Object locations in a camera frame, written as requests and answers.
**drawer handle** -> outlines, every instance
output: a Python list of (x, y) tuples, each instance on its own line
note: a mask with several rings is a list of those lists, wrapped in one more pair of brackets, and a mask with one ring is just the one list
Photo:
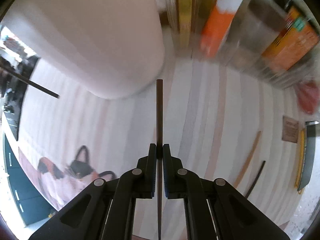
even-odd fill
[(19, 207), (21, 209), (21, 212), (23, 213), (24, 211), (23, 211), (23, 208), (22, 208), (21, 204), (19, 204)]
[(9, 153), (9, 165), (12, 167), (12, 162), (11, 162), (11, 153)]
[(16, 190), (15, 190), (14, 192), (15, 192), (15, 194), (16, 194), (17, 200), (20, 200), (20, 199), (19, 199), (19, 196), (18, 196), (18, 192), (17, 192)]

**green label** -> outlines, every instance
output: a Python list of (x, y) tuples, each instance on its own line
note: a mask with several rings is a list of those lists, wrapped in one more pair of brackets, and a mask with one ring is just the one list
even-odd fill
[(298, 17), (293, 23), (293, 27), (295, 27), (298, 30), (298, 32), (300, 32), (305, 25), (306, 23), (302, 17)]

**dark stick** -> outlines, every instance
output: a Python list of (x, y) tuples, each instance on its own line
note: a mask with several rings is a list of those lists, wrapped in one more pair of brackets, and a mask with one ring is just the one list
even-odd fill
[(163, 146), (163, 80), (156, 83), (156, 130), (157, 130), (157, 202), (158, 202), (158, 239), (161, 240), (162, 220), (162, 146)]
[(259, 169), (259, 172), (258, 172), (256, 178), (254, 179), (253, 183), (251, 184), (251, 186), (250, 186), (247, 194), (245, 194), (245, 196), (244, 196), (245, 198), (248, 198), (248, 197), (250, 196), (250, 194), (251, 194), (254, 186), (257, 184), (257, 181), (258, 181), (258, 179), (259, 179), (259, 177), (260, 177), (260, 175), (261, 175), (262, 169), (263, 169), (263, 167), (264, 167), (265, 164), (266, 164), (266, 161), (263, 161), (262, 164), (261, 164), (261, 166), (260, 166), (260, 169)]
[(38, 85), (38, 84), (30, 81), (28, 78), (26, 78), (26, 77), (24, 77), (24, 76), (22, 76), (22, 75), (20, 75), (20, 74), (18, 74), (18, 73), (15, 73), (15, 71), (14, 71), (13, 69), (11, 69), (11, 68), (9, 68), (9, 67), (1, 64), (1, 63), (0, 63), (0, 68), (4, 69), (4, 70), (7, 71), (10, 75), (18, 78), (20, 81), (26, 83), (27, 85), (33, 86), (33, 87), (41, 90), (42, 92), (47, 93), (47, 94), (50, 95), (50, 96), (53, 96), (54, 98), (59, 98), (59, 95), (58, 95), (58, 94), (56, 94), (56, 93), (54, 93), (54, 92), (52, 92), (52, 91), (50, 91), (50, 90), (48, 90), (48, 89), (46, 89), (46, 88)]

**brown square label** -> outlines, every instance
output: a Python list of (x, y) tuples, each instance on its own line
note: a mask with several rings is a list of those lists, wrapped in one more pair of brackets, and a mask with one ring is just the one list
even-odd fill
[(299, 136), (299, 122), (287, 116), (283, 116), (282, 120), (282, 140), (297, 143)]

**white container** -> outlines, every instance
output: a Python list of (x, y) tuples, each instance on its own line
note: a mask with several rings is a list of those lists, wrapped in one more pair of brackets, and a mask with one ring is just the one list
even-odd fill
[(102, 98), (141, 90), (163, 64), (155, 0), (15, 0), (2, 24)]

